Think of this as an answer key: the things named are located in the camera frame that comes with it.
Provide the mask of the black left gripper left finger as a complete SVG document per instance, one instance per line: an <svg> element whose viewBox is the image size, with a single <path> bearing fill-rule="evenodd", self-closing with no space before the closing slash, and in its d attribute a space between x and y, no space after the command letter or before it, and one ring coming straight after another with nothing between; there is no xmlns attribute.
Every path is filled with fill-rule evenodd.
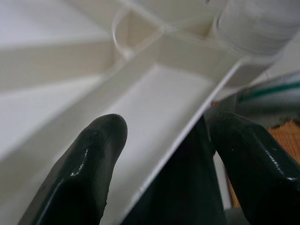
<svg viewBox="0 0 300 225"><path fill-rule="evenodd" d="M118 114L92 121L55 163L31 202L33 225L98 225L128 128Z"/></svg>

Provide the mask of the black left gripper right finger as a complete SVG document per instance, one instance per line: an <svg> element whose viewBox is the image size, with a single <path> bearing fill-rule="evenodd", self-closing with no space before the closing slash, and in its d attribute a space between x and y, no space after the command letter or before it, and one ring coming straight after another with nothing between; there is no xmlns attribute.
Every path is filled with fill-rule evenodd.
<svg viewBox="0 0 300 225"><path fill-rule="evenodd" d="M272 135L230 112L215 114L209 132L247 221L299 224L300 166Z"/></svg>

